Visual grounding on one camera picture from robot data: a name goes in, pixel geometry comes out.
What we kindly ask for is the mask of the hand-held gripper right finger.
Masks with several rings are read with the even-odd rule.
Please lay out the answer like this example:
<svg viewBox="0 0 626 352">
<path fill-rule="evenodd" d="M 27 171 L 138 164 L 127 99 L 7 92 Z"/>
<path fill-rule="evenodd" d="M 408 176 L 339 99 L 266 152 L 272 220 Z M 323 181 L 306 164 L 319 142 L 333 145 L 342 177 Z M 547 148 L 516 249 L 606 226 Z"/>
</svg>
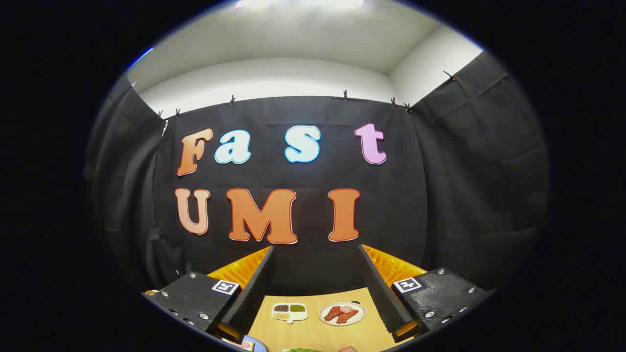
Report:
<svg viewBox="0 0 626 352">
<path fill-rule="evenodd" d="M 360 245 L 361 275 L 396 343 L 436 330 L 490 294 L 451 269 L 424 270 L 373 247 Z"/>
</svg>

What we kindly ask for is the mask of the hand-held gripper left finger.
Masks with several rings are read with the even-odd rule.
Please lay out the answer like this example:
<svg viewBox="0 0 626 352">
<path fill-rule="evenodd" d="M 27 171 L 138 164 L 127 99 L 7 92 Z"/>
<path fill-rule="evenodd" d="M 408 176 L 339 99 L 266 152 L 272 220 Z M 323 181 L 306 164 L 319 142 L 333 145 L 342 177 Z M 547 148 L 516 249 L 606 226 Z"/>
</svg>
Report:
<svg viewBox="0 0 626 352">
<path fill-rule="evenodd" d="M 235 279 L 211 278 L 191 271 L 163 289 L 142 294 L 152 306 L 204 336 L 241 343 L 251 330 L 268 291 L 274 247 L 257 252 L 252 276 L 243 285 Z"/>
</svg>

